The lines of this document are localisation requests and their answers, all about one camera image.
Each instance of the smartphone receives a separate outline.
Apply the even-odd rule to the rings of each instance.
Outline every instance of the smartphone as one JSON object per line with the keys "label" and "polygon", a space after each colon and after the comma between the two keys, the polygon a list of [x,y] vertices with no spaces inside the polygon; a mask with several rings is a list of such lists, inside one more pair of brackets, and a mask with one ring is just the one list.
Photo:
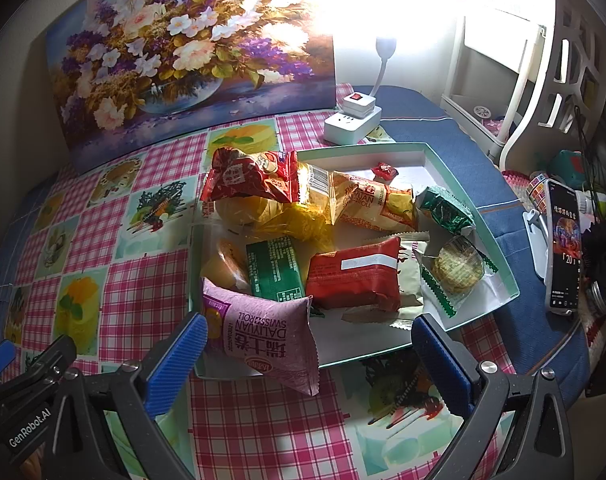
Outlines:
{"label": "smartphone", "polygon": [[545,306],[562,316],[570,316],[579,305],[580,244],[579,205],[576,192],[559,182],[545,182],[547,207],[547,273]]}

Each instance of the screw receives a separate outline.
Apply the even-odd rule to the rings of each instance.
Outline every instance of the screw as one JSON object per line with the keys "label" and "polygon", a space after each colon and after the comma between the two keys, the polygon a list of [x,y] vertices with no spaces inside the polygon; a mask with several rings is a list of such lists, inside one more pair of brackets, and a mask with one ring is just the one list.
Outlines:
{"label": "screw", "polygon": [[548,381],[552,381],[554,379],[554,377],[556,377],[554,370],[552,370],[549,366],[547,366],[541,370],[541,375]]}
{"label": "screw", "polygon": [[71,381],[72,379],[77,378],[79,373],[80,372],[78,371],[78,368],[70,368],[67,372],[63,374],[63,377],[68,381]]}
{"label": "screw", "polygon": [[138,370],[140,365],[140,361],[125,361],[120,367],[128,373],[132,373]]}
{"label": "screw", "polygon": [[499,367],[496,366],[491,361],[483,361],[481,363],[481,370],[486,374],[495,374],[498,371]]}

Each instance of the phone screen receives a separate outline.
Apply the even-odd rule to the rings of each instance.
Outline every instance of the phone screen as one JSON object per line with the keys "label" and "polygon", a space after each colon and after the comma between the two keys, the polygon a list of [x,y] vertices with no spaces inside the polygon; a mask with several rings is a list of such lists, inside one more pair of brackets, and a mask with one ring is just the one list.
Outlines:
{"label": "phone screen", "polygon": [[577,308],[580,284],[580,227],[576,194],[553,181],[548,182],[552,207],[552,268],[551,307]]}

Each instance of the power strip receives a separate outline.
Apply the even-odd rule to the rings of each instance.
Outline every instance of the power strip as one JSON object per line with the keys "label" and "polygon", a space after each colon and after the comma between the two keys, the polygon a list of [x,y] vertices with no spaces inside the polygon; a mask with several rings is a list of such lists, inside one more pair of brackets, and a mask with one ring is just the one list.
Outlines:
{"label": "power strip", "polygon": [[343,146],[356,144],[377,127],[380,120],[381,108],[378,106],[362,119],[339,112],[325,120],[323,138]]}

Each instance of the tray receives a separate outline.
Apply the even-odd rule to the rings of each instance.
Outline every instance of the tray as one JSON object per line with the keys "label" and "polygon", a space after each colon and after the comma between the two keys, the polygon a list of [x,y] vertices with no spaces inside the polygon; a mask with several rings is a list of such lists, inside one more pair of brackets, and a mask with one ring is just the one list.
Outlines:
{"label": "tray", "polygon": [[[489,314],[519,295],[514,275],[505,260],[494,236],[483,218],[463,190],[454,175],[445,166],[438,155],[423,142],[398,142],[395,144],[361,144],[356,146],[336,146],[298,152],[298,159],[326,170],[338,170],[358,176],[372,178],[369,168],[379,162],[387,162],[398,171],[394,179],[395,187],[404,189],[411,185],[415,193],[426,186],[437,184],[449,189],[461,202],[473,212],[476,231],[472,241],[476,247],[487,254],[496,264],[499,272],[485,276],[474,287],[465,302],[458,307],[454,317],[449,318],[440,306],[432,303],[430,295],[425,293],[424,312],[432,314],[445,330],[463,326]],[[431,247],[440,247],[451,235],[436,225],[431,219],[420,215],[420,230],[429,230]],[[191,283],[189,309],[201,308],[199,279],[201,262],[207,261],[215,240],[230,233],[219,225],[195,224],[192,231]],[[336,231],[338,248],[363,245],[368,238],[376,238],[382,233],[342,224]],[[340,319],[343,309],[325,311],[325,318],[310,318],[310,328],[316,340],[320,368],[363,359],[404,348],[412,343],[411,332],[382,324],[354,324]],[[196,375],[204,379],[233,380],[240,377],[260,375],[255,370],[219,353],[203,352],[195,366]]]}

